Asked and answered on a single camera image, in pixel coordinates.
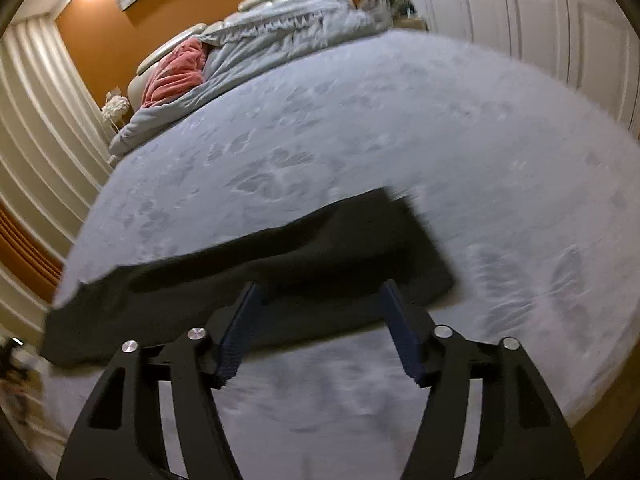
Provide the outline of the white flower lamp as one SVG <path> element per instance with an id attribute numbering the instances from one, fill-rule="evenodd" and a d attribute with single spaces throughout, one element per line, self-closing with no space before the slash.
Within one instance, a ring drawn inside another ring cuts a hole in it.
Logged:
<path id="1" fill-rule="evenodd" d="M 131 108 L 129 100 L 120 93 L 107 92 L 101 108 L 102 118 L 119 131 L 125 125 L 125 119 Z"/>

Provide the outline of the white wardrobe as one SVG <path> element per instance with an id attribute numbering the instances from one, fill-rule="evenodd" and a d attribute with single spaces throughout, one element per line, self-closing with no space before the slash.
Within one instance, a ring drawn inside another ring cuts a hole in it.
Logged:
<path id="1" fill-rule="evenodd" d="M 639 133 L 639 36 L 615 0 L 411 0 L 430 32 L 536 66 Z"/>

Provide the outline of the black pants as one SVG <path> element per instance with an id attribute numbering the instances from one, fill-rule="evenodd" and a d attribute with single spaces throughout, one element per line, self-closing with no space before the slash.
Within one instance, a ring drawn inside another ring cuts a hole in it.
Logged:
<path id="1" fill-rule="evenodd" d="M 264 305 L 252 348 L 301 344 L 380 322 L 375 298 L 387 281 L 419 307 L 456 284 L 409 203 L 378 188 L 285 226 L 119 266 L 48 315 L 40 353 L 70 370 L 107 362 L 128 339 L 166 344 L 228 312 L 250 283 Z"/>

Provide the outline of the grey ruffled duvet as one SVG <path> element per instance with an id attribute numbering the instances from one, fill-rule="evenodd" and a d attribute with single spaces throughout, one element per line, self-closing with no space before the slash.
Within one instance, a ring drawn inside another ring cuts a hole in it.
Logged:
<path id="1" fill-rule="evenodd" d="M 392 20 L 352 0 L 273 0 L 229 16 L 198 39 L 209 47 L 204 81 L 178 99 L 137 110 L 108 151 L 122 158 L 210 101 L 268 70 L 384 32 Z"/>

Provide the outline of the pink blanket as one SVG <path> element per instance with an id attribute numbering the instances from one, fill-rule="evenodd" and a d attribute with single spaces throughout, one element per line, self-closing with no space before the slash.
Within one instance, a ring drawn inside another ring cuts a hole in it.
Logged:
<path id="1" fill-rule="evenodd" d="M 204 81 L 206 47 L 191 36 L 178 44 L 152 71 L 142 92 L 141 107 L 153 107 L 178 99 Z"/>

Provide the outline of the cream pleated curtain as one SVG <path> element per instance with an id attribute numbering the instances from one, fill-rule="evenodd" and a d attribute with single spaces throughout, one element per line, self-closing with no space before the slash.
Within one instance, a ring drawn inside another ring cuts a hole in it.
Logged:
<path id="1" fill-rule="evenodd" d="M 111 173 L 101 117 L 47 15 L 1 37 L 1 327 L 37 341 L 62 266 Z"/>

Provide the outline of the grey butterfly bedspread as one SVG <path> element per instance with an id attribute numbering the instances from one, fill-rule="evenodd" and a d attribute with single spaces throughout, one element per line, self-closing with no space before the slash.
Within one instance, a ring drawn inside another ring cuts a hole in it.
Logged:
<path id="1" fill-rule="evenodd" d="M 518 338 L 590 474 L 639 407 L 639 143 L 546 74 L 472 44 L 390 30 L 204 105 L 119 163 L 54 307 L 115 266 L 383 186 L 456 274 L 435 320 Z M 244 478 L 398 479 L 427 391 L 381 327 L 249 359 L 214 395 Z"/>

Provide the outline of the grey clothes pile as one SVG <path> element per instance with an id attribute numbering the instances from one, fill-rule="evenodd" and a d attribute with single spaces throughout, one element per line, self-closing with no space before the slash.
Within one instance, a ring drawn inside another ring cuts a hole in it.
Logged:
<path id="1" fill-rule="evenodd" d="M 416 7 L 411 0 L 360 0 L 358 8 L 390 20 L 416 14 Z"/>

